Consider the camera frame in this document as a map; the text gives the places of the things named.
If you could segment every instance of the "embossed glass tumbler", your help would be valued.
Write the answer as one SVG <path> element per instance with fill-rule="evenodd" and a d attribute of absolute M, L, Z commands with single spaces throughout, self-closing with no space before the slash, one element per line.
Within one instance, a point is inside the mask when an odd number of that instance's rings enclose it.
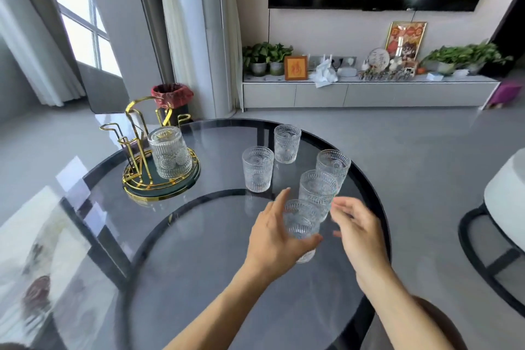
<path fill-rule="evenodd" d="M 244 181 L 246 188 L 263 193 L 272 183 L 273 151 L 266 147 L 251 147 L 243 152 Z"/>
<path fill-rule="evenodd" d="M 192 158 L 178 127 L 159 127 L 149 134 L 148 141 L 160 177 L 176 179 L 191 170 Z"/>
<path fill-rule="evenodd" d="M 273 130 L 275 160 L 282 164 L 291 164 L 297 158 L 301 129 L 291 125 L 280 125 Z"/>
<path fill-rule="evenodd" d="M 351 164 L 352 161 L 350 158 L 338 150 L 325 149 L 317 154 L 316 170 L 322 170 L 335 176 L 337 180 L 337 193 L 339 193 Z"/>
<path fill-rule="evenodd" d="M 282 217 L 288 234 L 295 238 L 308 238 L 319 232 L 319 210 L 311 202 L 301 199 L 291 199 L 286 202 Z M 297 263 L 312 260 L 316 250 L 307 252 Z"/>
<path fill-rule="evenodd" d="M 299 199 L 315 203 L 319 209 L 319 221 L 324 221 L 332 199 L 337 194 L 337 180 L 321 170 L 308 170 L 299 181 Z"/>

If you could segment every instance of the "glass tabletop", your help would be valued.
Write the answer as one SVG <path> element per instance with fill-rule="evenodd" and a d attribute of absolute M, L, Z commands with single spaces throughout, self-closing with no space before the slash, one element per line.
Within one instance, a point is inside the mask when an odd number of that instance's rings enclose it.
<path fill-rule="evenodd" d="M 286 187 L 297 198 L 300 175 L 315 168 L 320 150 L 333 148 L 303 132 L 296 161 L 275 162 L 270 189 L 251 193 L 241 155 L 255 145 L 273 148 L 277 125 L 252 119 L 183 125 L 186 144 L 200 160 L 200 176 L 166 200 L 146 203 L 124 192 L 124 151 L 102 161 L 62 198 L 28 245 L 18 284 L 0 293 L 0 325 L 10 313 L 29 314 L 38 329 L 26 345 L 38 349 L 163 348 L 227 286 L 268 200 Z M 340 195 L 360 198 L 380 218 L 390 256 L 380 200 L 355 164 Z M 272 283 L 232 350 L 360 344 L 374 311 L 340 240 L 332 237 L 336 228 L 330 219 L 321 225 L 325 240 L 314 258 Z M 22 299 L 23 307 L 9 299 Z M 15 341 L 9 338 L 2 341 Z"/>

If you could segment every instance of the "glass cup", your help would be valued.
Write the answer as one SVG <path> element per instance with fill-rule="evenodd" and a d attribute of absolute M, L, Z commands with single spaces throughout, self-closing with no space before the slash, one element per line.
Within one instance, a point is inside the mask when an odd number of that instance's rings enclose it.
<path fill-rule="evenodd" d="M 291 125 L 280 125 L 273 130 L 275 160 L 282 164 L 291 164 L 297 158 L 301 129 Z"/>
<path fill-rule="evenodd" d="M 272 183 L 273 151 L 266 147 L 251 147 L 243 152 L 244 181 L 246 188 L 263 193 Z"/>
<path fill-rule="evenodd" d="M 337 194 L 337 180 L 334 176 L 321 170 L 308 170 L 299 181 L 299 199 L 310 201 L 319 209 L 319 221 L 324 221 L 332 199 Z"/>
<path fill-rule="evenodd" d="M 325 149 L 317 154 L 316 170 L 331 174 L 337 180 L 337 194 L 345 181 L 352 161 L 336 149 Z"/>
<path fill-rule="evenodd" d="M 308 238 L 319 232 L 319 209 L 309 201 L 291 199 L 286 202 L 282 213 L 288 234 L 295 238 Z M 297 263 L 306 263 L 312 259 L 316 250 L 307 252 Z"/>
<path fill-rule="evenodd" d="M 178 127 L 159 127 L 148 135 L 148 142 L 157 173 L 163 179 L 175 179 L 191 170 L 192 158 Z"/>

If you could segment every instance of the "white tv cabinet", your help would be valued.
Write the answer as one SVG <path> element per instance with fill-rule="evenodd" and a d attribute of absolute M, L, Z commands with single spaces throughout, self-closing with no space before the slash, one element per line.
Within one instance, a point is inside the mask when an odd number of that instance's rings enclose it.
<path fill-rule="evenodd" d="M 445 77 L 429 81 L 361 81 L 358 77 L 316 88 L 311 80 L 285 81 L 284 76 L 245 75 L 241 108 L 308 107 L 481 107 L 499 81 L 486 76 Z"/>

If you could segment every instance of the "person's left hand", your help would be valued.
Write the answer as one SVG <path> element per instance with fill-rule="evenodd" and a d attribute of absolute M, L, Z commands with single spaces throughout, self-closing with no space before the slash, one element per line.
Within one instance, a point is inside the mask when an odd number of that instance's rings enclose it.
<path fill-rule="evenodd" d="M 288 235 L 282 212 L 290 188 L 281 191 L 275 201 L 269 202 L 259 213 L 252 228 L 244 265 L 261 274 L 267 283 L 290 270 L 306 252 L 314 250 L 323 240 L 321 234 L 302 240 Z"/>

